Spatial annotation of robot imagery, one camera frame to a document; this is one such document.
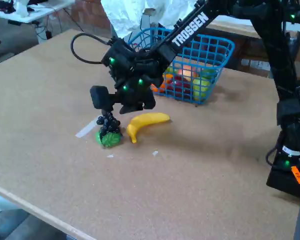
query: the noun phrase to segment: yellow banana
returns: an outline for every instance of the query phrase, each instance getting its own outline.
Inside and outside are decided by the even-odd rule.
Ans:
[[[131,120],[128,127],[126,128],[126,131],[128,132],[131,141],[135,144],[137,142],[136,135],[140,128],[151,124],[164,123],[169,120],[170,120],[169,115],[165,113],[161,113],[161,112],[144,113],[134,117]]]

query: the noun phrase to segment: orange tag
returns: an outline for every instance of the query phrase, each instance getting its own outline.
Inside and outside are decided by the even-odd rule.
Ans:
[[[300,172],[299,169],[296,166],[292,166],[291,167],[291,171],[295,177],[295,179],[298,181],[298,183],[300,184]]]

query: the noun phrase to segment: green vegetable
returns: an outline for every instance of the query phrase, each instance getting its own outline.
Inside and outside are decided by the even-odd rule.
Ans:
[[[100,132],[95,134],[95,139],[99,145],[102,145],[106,148],[112,148],[118,145],[121,141],[120,133],[109,132],[105,136],[103,136],[102,140],[100,139]]]

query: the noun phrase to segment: green apple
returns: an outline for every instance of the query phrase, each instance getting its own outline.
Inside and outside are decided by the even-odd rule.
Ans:
[[[211,85],[207,78],[195,78],[192,81],[192,95],[195,101],[201,101]]]
[[[174,68],[172,66],[168,66],[168,68],[165,70],[167,74],[173,74],[174,73]]]
[[[205,78],[205,79],[208,79],[208,80],[216,78],[217,74],[218,74],[218,72],[214,69],[202,68],[201,72],[200,72],[200,76],[202,78]]]

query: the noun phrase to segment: orange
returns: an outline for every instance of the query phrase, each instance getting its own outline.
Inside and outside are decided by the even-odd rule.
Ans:
[[[164,78],[163,83],[161,84],[159,89],[155,85],[151,84],[151,89],[152,89],[153,92],[155,92],[155,93],[158,93],[158,92],[164,93],[165,90],[166,90],[166,84],[170,84],[172,82],[172,79],[174,78],[174,76],[172,74],[164,74],[163,78]]]

